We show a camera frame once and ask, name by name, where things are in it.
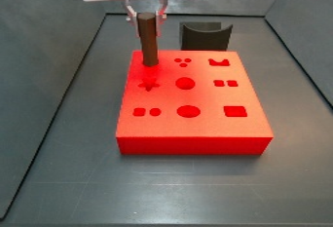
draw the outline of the red foam block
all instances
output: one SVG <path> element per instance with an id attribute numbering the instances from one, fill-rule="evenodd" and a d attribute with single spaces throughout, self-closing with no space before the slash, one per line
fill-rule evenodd
<path id="1" fill-rule="evenodd" d="M 273 139 L 235 52 L 132 53 L 119 112 L 121 154 L 260 154 Z"/>

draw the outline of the dark gray floor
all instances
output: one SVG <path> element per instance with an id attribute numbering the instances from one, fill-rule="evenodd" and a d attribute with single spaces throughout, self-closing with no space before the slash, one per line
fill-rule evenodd
<path id="1" fill-rule="evenodd" d="M 133 28 L 108 17 L 4 223 L 333 223 L 333 115 L 263 19 L 234 24 L 274 139 L 259 157 L 121 156 L 115 127 Z"/>

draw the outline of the gray wall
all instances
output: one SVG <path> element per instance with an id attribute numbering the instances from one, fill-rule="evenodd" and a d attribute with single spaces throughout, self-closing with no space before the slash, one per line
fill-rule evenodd
<path id="1" fill-rule="evenodd" d="M 211 14 L 235 16 L 263 16 L 274 0 L 168 0 L 166 12 L 172 14 Z M 154 12 L 158 1 L 133 1 L 137 12 Z M 119 1 L 104 2 L 107 13 L 123 13 Z"/>
<path id="2" fill-rule="evenodd" d="M 277 0 L 265 18 L 333 105 L 333 0 Z"/>
<path id="3" fill-rule="evenodd" d="M 80 0 L 0 0 L 0 218 L 104 14 Z"/>

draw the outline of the black object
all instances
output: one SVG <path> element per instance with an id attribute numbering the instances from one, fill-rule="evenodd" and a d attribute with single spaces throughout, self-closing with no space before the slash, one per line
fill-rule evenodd
<path id="1" fill-rule="evenodd" d="M 220 22 L 182 22 L 182 51 L 226 51 L 232 30 L 230 24 L 220 28 Z"/>
<path id="2" fill-rule="evenodd" d="M 143 64 L 145 66 L 155 66 L 159 64 L 155 14 L 140 13 L 137 15 L 137 24 L 139 24 Z"/>

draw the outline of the circular hole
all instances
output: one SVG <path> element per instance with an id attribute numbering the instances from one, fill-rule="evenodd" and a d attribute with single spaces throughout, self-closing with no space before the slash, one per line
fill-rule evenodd
<path id="1" fill-rule="evenodd" d="M 149 111 L 151 116 L 159 116 L 162 114 L 160 108 L 152 108 Z"/>
<path id="2" fill-rule="evenodd" d="M 200 109 L 196 106 L 180 106 L 176 109 L 176 114 L 184 118 L 194 118 L 200 114 Z"/>
<path id="3" fill-rule="evenodd" d="M 195 82 L 191 78 L 188 77 L 182 77 L 175 81 L 175 86 L 180 90 L 191 90 L 195 86 Z"/>

